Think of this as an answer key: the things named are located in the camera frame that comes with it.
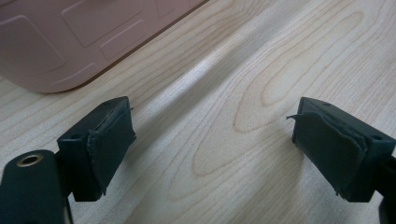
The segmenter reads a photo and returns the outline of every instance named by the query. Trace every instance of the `embossed rectangular panel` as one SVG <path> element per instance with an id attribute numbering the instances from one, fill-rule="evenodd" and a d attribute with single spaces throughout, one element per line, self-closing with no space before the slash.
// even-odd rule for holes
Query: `embossed rectangular panel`
<path id="1" fill-rule="evenodd" d="M 0 2 L 0 74 L 32 91 L 72 89 L 205 1 Z"/>

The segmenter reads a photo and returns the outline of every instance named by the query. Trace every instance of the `pink container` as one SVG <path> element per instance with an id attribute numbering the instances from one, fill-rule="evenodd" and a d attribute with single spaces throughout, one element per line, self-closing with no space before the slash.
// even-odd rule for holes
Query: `pink container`
<path id="1" fill-rule="evenodd" d="M 0 75 L 72 89 L 206 0 L 0 0 Z"/>

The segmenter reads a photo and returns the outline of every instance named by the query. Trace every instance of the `screw hole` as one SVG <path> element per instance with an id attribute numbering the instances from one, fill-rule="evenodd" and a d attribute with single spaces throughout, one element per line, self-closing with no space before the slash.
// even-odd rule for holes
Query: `screw hole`
<path id="1" fill-rule="evenodd" d="M 375 139 L 375 140 L 382 140 L 382 137 L 381 136 L 378 136 L 378 135 L 372 135 L 372 137 Z"/>
<path id="2" fill-rule="evenodd" d="M 17 162 L 17 165 L 19 167 L 26 167 L 26 166 L 31 166 L 39 163 L 41 160 L 43 160 L 43 156 L 40 154 L 36 155 L 29 155 L 26 157 L 23 157 Z"/>
<path id="3" fill-rule="evenodd" d="M 81 133 L 75 133 L 70 138 L 71 139 L 79 139 L 81 137 Z"/>

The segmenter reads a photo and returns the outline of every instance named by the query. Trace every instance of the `tabletop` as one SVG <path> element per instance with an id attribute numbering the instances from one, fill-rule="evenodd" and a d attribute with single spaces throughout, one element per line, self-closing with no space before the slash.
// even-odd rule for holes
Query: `tabletop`
<path id="1" fill-rule="evenodd" d="M 302 96 L 396 137 L 396 2 L 209 1 L 87 85 L 0 78 L 0 173 L 103 101 L 128 96 L 136 141 L 76 223 L 378 223 L 382 196 L 336 196 L 291 142 Z"/>

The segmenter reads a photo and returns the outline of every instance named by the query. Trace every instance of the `wooden table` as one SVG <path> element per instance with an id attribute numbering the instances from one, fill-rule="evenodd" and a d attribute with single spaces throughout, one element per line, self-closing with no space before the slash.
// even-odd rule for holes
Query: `wooden table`
<path id="1" fill-rule="evenodd" d="M 396 137 L 396 2 L 209 1 L 90 84 L 40 94 L 0 79 L 0 171 L 127 95 L 137 140 L 76 223 L 377 223 L 291 142 L 302 96 Z"/>

